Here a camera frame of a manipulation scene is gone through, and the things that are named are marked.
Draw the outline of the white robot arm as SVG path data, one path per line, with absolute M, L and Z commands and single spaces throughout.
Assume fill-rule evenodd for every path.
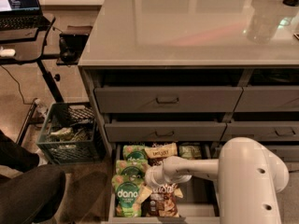
M 157 189 L 194 176 L 217 183 L 220 224 L 281 224 L 277 194 L 288 185 L 289 171 L 281 158 L 259 142 L 233 138 L 211 160 L 168 157 L 147 170 L 145 183 Z

